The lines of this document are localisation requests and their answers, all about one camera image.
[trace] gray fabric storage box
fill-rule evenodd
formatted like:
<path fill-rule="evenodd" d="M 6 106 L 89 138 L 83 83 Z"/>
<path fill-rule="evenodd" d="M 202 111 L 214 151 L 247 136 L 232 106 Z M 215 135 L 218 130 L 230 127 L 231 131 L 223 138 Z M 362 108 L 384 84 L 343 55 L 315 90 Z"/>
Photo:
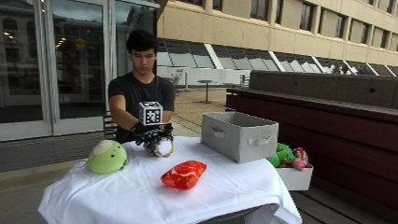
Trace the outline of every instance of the gray fabric storage box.
<path fill-rule="evenodd" d="M 203 113 L 200 143 L 242 163 L 272 157 L 276 122 L 238 112 Z"/>

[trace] dark hair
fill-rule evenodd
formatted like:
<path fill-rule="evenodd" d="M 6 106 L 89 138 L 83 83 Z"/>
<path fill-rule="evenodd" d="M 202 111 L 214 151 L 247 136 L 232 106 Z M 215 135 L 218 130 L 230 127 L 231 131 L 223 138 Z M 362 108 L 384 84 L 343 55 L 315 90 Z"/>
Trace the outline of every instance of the dark hair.
<path fill-rule="evenodd" d="M 125 42 L 125 47 L 127 52 L 131 52 L 131 49 L 135 51 L 145 51 L 149 49 L 154 50 L 154 53 L 158 52 L 158 39 L 145 30 L 134 30 L 127 37 Z"/>

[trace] white tablecloth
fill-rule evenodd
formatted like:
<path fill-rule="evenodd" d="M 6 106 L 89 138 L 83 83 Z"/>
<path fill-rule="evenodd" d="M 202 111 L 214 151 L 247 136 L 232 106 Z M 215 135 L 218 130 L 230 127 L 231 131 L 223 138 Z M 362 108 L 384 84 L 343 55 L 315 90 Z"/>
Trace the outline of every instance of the white tablecloth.
<path fill-rule="evenodd" d="M 266 160 L 236 164 L 196 137 L 175 137 L 176 151 L 168 158 L 147 157 L 134 143 L 123 147 L 129 163 L 121 171 L 95 175 L 81 161 L 45 189 L 38 212 L 49 224 L 198 223 L 263 204 L 246 223 L 270 223 L 263 209 L 272 223 L 300 223 L 290 193 Z M 167 188 L 161 175 L 183 161 L 200 161 L 207 168 L 191 189 Z"/>

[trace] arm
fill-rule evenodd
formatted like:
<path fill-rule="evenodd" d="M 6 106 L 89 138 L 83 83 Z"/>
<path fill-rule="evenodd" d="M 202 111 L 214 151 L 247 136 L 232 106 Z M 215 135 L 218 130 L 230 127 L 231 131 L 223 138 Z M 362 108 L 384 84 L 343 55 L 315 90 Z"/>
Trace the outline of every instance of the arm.
<path fill-rule="evenodd" d="M 110 97 L 109 109 L 113 122 L 125 130 L 130 130 L 131 127 L 139 122 L 138 119 L 125 111 L 125 98 L 122 95 Z"/>
<path fill-rule="evenodd" d="M 172 116 L 172 111 L 162 110 L 162 122 L 168 122 Z"/>

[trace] white box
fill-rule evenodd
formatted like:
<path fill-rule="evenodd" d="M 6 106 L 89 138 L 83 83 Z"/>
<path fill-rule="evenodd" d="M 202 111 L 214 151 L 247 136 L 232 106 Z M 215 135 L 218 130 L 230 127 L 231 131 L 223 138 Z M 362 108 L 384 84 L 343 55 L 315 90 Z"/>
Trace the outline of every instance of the white box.
<path fill-rule="evenodd" d="M 242 163 L 275 155 L 278 123 L 238 112 L 203 113 L 200 143 Z"/>
<path fill-rule="evenodd" d="M 275 171 L 283 180 L 287 190 L 307 190 L 310 188 L 312 166 L 311 168 L 303 168 L 302 172 L 294 168 L 275 168 Z"/>
<path fill-rule="evenodd" d="M 143 126 L 161 124 L 162 106 L 158 102 L 139 103 L 139 122 Z"/>

